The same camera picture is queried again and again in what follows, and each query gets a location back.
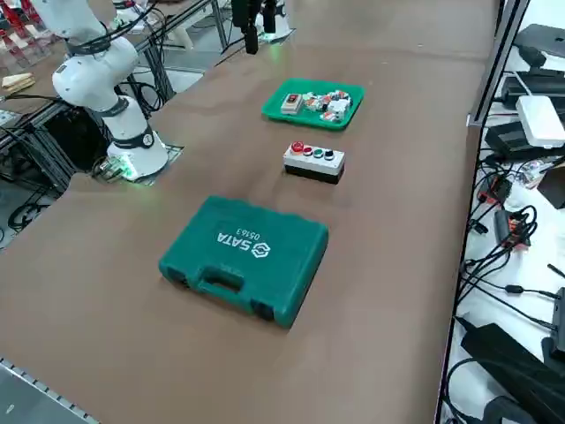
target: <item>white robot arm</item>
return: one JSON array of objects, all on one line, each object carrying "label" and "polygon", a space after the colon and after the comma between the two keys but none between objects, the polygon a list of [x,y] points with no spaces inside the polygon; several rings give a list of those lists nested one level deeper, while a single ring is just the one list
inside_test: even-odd
[{"label": "white robot arm", "polygon": [[109,128],[109,156],[119,156],[134,180],[160,170],[168,160],[167,150],[146,121],[138,103],[117,95],[114,87],[130,75],[138,53],[124,37],[98,43],[97,50],[84,51],[86,42],[100,39],[107,31],[88,7],[87,0],[32,0],[45,26],[68,41],[74,55],[53,74],[53,86],[66,102],[95,112]]}]

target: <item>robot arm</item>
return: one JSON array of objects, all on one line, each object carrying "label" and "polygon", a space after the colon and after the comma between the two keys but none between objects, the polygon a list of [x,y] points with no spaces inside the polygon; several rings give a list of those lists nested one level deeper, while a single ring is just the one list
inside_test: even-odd
[{"label": "robot arm", "polygon": [[[241,29],[245,38],[245,50],[250,55],[254,55],[259,50],[255,20],[262,4],[263,0],[231,0],[233,25]],[[263,27],[269,34],[275,32],[275,9],[276,0],[265,0],[262,11]]]},{"label": "robot arm", "polygon": [[124,37],[97,44],[95,54],[81,45],[100,40],[106,28],[96,19],[87,0],[32,0],[45,26],[64,37],[74,53],[53,74],[53,86],[66,102],[92,110],[109,128],[109,156],[119,156],[134,180],[156,173],[168,160],[167,150],[146,121],[141,107],[114,87],[132,74],[138,53]]}]

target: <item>green tray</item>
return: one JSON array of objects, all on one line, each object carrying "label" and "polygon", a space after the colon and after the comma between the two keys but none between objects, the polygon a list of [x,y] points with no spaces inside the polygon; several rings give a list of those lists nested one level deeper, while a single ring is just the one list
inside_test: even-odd
[{"label": "green tray", "polygon": [[[351,107],[342,122],[328,122],[320,119],[321,112],[308,110],[303,106],[297,115],[285,115],[281,113],[281,105],[284,98],[290,93],[305,95],[313,92],[315,95],[324,95],[330,91],[342,90],[351,96]],[[263,115],[279,121],[287,121],[293,124],[308,126],[319,126],[328,130],[343,130],[351,121],[355,111],[361,104],[365,89],[361,86],[352,86],[341,82],[318,81],[315,79],[291,78],[283,82],[276,92],[263,105]]]}]

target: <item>green tool case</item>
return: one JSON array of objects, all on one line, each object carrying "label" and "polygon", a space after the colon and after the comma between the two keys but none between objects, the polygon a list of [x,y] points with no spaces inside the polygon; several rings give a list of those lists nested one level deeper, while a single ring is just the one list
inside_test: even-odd
[{"label": "green tool case", "polygon": [[328,227],[209,197],[159,270],[168,280],[290,327],[328,245]]}]

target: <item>black power adapter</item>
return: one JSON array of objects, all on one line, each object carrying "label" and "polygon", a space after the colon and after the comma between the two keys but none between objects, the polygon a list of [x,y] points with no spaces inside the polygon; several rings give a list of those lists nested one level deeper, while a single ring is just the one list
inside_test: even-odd
[{"label": "black power adapter", "polygon": [[565,287],[561,287],[557,295],[559,298],[555,300],[553,319],[557,330],[551,334],[554,345],[550,354],[553,358],[565,362]]},{"label": "black power adapter", "polygon": [[461,346],[536,422],[565,424],[565,379],[496,324],[467,329]]}]

